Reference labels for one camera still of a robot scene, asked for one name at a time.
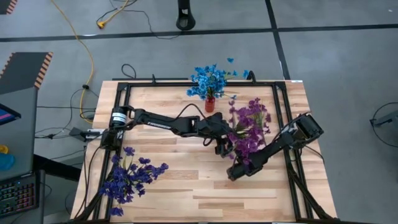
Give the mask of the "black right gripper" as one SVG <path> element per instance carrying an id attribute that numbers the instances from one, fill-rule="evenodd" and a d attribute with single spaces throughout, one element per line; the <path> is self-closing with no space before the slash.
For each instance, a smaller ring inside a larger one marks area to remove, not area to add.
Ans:
<path id="1" fill-rule="evenodd" d="M 244 175 L 252 176 L 259 172 L 264 165 L 264 158 L 262 156 L 250 155 L 248 158 L 243 156 L 238 157 L 238 165 L 231 166 L 226 173 L 228 179 L 235 181 Z"/>

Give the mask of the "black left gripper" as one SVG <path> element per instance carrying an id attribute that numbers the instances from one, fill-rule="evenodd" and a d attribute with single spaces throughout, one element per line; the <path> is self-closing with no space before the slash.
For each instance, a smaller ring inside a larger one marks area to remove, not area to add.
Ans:
<path id="1" fill-rule="evenodd" d="M 228 157 L 233 152 L 233 144 L 228 138 L 228 134 L 233 132 L 232 128 L 229 126 L 228 122 L 223 119 L 223 114 L 221 112 L 216 112 L 209 116 L 208 122 L 213 132 L 210 142 L 215 139 L 220 139 L 227 145 L 225 148 L 224 145 L 215 146 L 215 154 L 222 156 L 224 153 L 224 157 Z"/>

